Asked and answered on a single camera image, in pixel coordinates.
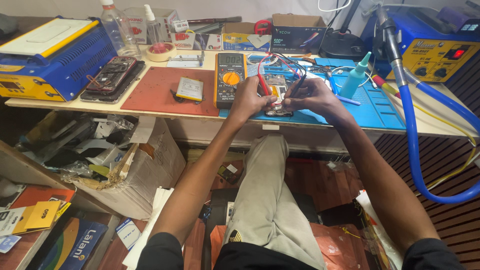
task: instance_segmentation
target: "workbench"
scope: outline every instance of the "workbench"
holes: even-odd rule
[[[153,62],[146,58],[145,50],[147,45],[140,45],[140,49],[143,52],[142,60],[146,63],[146,68],[140,74],[140,78],[147,72],[150,67],[165,67],[167,62]],[[177,50],[178,54],[201,54],[201,51],[194,50]],[[215,54],[219,51],[205,51],[204,67],[199,69],[205,70],[214,70],[215,69]],[[102,104],[102,103],[91,103],[91,102],[82,102],[78,98],[69,102],[56,102],[56,101],[44,101],[44,100],[35,100],[35,99],[23,99],[23,98],[11,98],[5,102],[8,106],[14,107],[28,107],[28,108],[44,108],[44,109],[53,109],[53,110],[75,110],[75,111],[86,111],[86,112],[96,112],[96,113],[111,113],[111,114],[123,114],[123,115],[133,115],[133,116],[155,116],[163,117],[167,119],[172,119],[167,121],[171,129],[172,135],[174,138],[179,140],[186,140],[194,143],[208,143],[216,134],[218,128],[221,125],[221,122],[225,118],[222,117],[213,117],[213,116],[199,116],[191,114],[177,114],[177,113],[164,113],[164,112],[152,112],[152,111],[142,111],[142,110],[122,110],[122,106],[125,99],[130,95],[133,89],[138,84],[139,80],[132,83],[132,85],[127,89],[125,94],[119,100],[117,104]],[[394,81],[389,82],[390,85],[396,88]],[[447,87],[443,84],[431,84],[432,87],[439,90],[443,94],[449,96],[456,102],[462,104],[457,97],[452,94]],[[453,123],[456,123],[458,126],[464,128],[470,132],[473,136],[477,136],[473,127],[468,124],[463,118],[458,116],[456,113],[453,113],[445,105],[437,102],[433,98],[427,96],[420,90],[416,89],[413,85],[410,85],[410,91],[412,93],[412,98],[414,103],[422,106],[424,109],[430,113],[437,115],[441,118],[447,119]],[[398,111],[399,115],[404,119],[402,103],[399,99],[388,94],[393,106]],[[419,135],[425,136],[436,136],[436,137],[456,137],[456,138],[465,138],[466,136],[459,132],[458,130],[450,127],[449,125],[442,123],[439,120],[436,120],[424,112],[415,108],[415,115],[417,119],[417,128]],[[264,135],[265,133],[271,132],[262,131],[261,125],[276,125],[281,126],[280,132],[286,133],[287,141],[290,138],[295,138],[294,144],[298,144],[297,148],[302,148],[304,150],[314,150],[314,151],[332,151],[332,152],[346,152],[345,147],[339,136],[333,127],[330,125],[322,124],[305,124],[305,123],[291,123],[291,122],[274,122],[274,121],[265,121],[265,120],[252,120],[250,119],[243,131],[239,133],[236,140],[234,140],[234,146],[248,146],[251,139]],[[373,129],[373,128],[364,128],[369,135],[370,139],[375,142],[381,134],[404,134],[405,131],[399,130],[388,130],[388,129]]]

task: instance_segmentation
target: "plastic bottle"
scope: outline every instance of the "plastic bottle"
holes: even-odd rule
[[[113,0],[100,0],[100,2],[103,5],[103,13],[100,19],[117,54],[119,56],[135,57],[137,60],[142,59],[142,53],[127,16],[115,8]]]
[[[348,74],[348,77],[345,83],[340,90],[340,96],[348,99],[352,99],[355,91],[359,87],[362,80],[365,78],[365,70],[368,66],[368,59],[370,58],[371,52],[368,52],[363,60],[357,64],[355,69],[351,70]]]
[[[162,33],[160,32],[160,24],[155,19],[150,5],[145,6],[145,15],[147,16],[147,34],[152,42],[152,48],[154,53],[164,53],[167,52],[165,48],[165,43],[162,38]]]

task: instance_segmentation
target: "sleeve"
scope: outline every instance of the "sleeve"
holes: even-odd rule
[[[402,270],[464,270],[456,255],[439,239],[415,242],[405,253]]]
[[[157,233],[142,250],[137,270],[183,270],[180,242],[169,233]]]

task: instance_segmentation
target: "red power switch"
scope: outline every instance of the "red power switch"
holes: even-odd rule
[[[465,53],[464,50],[458,49],[456,50],[455,54],[452,56],[452,59],[460,59],[464,53]]]

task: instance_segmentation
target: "black shirt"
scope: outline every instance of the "black shirt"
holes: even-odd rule
[[[145,245],[137,270],[182,270],[180,242],[169,233],[155,234]],[[313,270],[288,255],[261,246],[232,242],[220,250],[214,270]],[[421,239],[406,252],[402,270],[463,270],[456,255],[438,239]]]

